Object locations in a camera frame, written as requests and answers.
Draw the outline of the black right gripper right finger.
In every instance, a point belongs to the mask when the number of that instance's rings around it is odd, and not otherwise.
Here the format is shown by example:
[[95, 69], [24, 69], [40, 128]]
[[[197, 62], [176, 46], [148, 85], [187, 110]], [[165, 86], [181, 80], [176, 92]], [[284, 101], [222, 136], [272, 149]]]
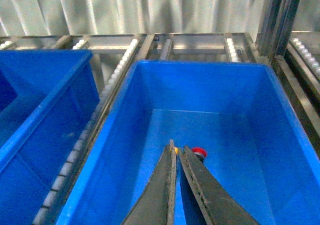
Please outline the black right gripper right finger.
[[211, 174], [187, 145], [178, 152], [180, 164], [201, 216], [207, 225], [257, 225], [255, 220]]

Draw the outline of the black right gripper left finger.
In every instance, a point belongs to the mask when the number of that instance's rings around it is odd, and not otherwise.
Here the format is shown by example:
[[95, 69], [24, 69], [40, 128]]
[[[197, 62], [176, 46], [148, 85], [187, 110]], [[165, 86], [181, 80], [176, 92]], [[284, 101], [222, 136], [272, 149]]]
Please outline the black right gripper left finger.
[[173, 225], [176, 202], [177, 153], [174, 141], [164, 150], [123, 225]]

